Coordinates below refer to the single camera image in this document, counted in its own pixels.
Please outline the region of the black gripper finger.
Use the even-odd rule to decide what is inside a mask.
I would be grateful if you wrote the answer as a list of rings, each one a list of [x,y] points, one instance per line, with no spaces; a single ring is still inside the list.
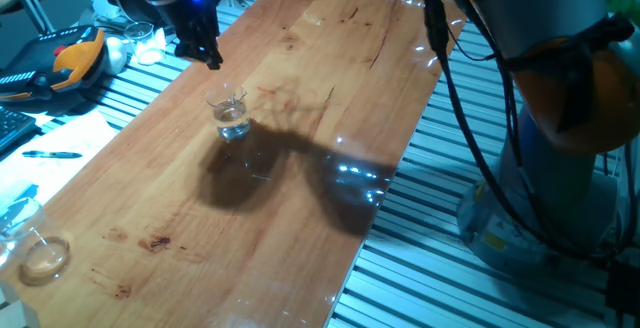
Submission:
[[[218,50],[218,35],[219,31],[217,21],[205,18],[202,23],[202,36],[204,40],[204,49],[209,56],[207,66],[211,70],[219,70],[223,63],[223,58]]]
[[[180,41],[174,50],[178,58],[209,64],[211,57],[208,51],[191,41]]]

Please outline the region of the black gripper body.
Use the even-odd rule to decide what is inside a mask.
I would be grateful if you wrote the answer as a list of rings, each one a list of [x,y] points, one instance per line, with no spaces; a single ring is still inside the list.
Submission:
[[[210,0],[168,0],[157,9],[174,28],[180,52],[217,51],[217,17]]]

